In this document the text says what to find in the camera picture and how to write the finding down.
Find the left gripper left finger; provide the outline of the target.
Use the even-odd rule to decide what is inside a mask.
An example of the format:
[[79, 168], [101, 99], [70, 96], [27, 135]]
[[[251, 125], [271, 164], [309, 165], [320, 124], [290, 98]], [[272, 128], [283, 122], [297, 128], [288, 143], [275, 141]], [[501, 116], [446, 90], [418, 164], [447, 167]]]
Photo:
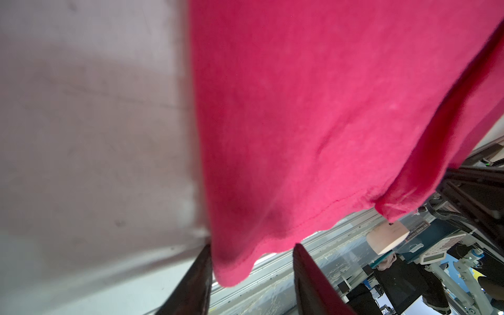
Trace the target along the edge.
[[156, 315], [208, 314], [212, 283], [211, 246], [206, 245]]

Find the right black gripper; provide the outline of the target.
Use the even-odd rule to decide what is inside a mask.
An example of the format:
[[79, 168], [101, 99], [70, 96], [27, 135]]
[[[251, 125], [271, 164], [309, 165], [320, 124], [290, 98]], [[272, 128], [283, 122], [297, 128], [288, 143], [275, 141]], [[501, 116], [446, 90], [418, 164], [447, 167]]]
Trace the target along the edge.
[[503, 168], [461, 166], [448, 169], [427, 211], [438, 219], [476, 228], [503, 255]]

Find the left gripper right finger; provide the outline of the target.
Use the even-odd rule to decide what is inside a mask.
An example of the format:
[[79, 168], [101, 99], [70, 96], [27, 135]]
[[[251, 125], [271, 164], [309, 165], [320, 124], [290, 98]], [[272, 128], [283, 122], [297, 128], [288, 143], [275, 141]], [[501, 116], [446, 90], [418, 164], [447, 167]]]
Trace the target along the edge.
[[302, 244], [296, 244], [293, 249], [293, 269], [299, 314], [355, 314], [340, 298]]

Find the magenta pink t shirt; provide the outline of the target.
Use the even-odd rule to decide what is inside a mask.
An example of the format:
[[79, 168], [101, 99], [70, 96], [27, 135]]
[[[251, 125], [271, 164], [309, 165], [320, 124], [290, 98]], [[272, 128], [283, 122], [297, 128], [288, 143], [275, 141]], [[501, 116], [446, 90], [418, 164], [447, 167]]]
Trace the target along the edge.
[[190, 1], [214, 273], [394, 221], [503, 115], [502, 1]]

